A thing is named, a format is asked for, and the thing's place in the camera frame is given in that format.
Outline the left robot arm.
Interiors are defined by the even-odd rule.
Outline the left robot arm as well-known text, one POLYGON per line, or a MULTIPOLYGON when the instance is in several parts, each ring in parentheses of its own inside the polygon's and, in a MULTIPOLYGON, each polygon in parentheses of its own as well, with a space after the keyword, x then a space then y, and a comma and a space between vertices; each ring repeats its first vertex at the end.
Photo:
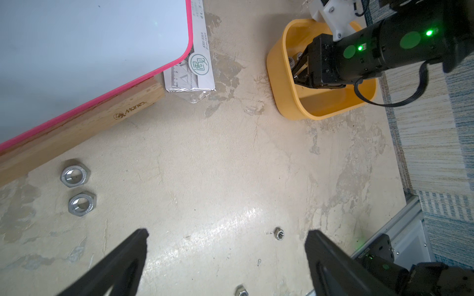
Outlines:
MULTIPOLYGON (((61 292, 63 296, 134 296, 147 255, 146 229, 137 229, 90 271, 61 292)), ((305 251, 318 296, 471 296, 474 271, 427 262, 409 270, 396 265, 380 235, 356 259, 319 230, 308 232, 305 251)))

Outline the steel nut pair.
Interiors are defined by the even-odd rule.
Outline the steel nut pair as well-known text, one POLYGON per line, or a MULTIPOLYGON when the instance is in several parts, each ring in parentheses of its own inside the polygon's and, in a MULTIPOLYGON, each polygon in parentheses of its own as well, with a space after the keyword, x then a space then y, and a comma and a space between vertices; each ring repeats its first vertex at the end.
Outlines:
POLYGON ((285 232, 280 227, 276 227, 274 229, 274 236, 276 240, 282 241, 285 237, 285 232))

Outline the yellow plastic storage box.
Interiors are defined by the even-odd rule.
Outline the yellow plastic storage box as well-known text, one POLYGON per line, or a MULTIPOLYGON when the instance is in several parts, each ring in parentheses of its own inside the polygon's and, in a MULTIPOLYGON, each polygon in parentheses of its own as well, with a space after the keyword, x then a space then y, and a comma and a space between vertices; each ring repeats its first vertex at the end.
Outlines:
POLYGON ((289 58, 302 52, 322 33, 332 34, 326 23, 313 19, 293 20, 267 56, 267 72, 276 106, 289 120, 323 120, 365 105, 356 96, 352 85, 328 90, 294 84, 289 58))

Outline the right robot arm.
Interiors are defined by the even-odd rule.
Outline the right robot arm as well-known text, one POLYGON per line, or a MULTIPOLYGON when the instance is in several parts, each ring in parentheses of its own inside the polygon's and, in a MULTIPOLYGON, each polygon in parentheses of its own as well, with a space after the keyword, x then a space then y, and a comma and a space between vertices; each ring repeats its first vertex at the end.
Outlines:
POLYGON ((395 13, 335 41, 321 33, 292 69, 297 85, 344 88, 418 62, 453 71, 474 51, 473 1, 405 1, 395 13))

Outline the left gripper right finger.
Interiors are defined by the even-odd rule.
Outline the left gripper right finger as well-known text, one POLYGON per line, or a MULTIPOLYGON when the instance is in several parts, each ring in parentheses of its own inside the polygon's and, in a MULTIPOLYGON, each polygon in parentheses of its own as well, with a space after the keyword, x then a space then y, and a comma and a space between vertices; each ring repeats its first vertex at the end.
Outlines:
POLYGON ((318 296, 391 296, 392 290, 375 279, 319 230, 308 232, 306 256, 318 296))

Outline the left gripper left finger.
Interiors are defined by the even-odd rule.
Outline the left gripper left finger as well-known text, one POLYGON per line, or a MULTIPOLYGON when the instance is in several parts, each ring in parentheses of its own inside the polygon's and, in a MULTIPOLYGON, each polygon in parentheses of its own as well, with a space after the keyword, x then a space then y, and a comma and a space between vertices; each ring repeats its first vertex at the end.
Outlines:
POLYGON ((148 236, 146 229, 137 229, 60 295, 135 296, 146 263, 148 236))

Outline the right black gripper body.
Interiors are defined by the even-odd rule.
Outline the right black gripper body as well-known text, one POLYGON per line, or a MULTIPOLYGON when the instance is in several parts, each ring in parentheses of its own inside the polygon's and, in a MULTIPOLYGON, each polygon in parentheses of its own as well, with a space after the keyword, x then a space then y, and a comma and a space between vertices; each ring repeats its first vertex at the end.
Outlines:
POLYGON ((357 34, 337 42, 315 37, 291 69, 294 83, 311 89, 338 89, 381 76, 376 39, 357 34))

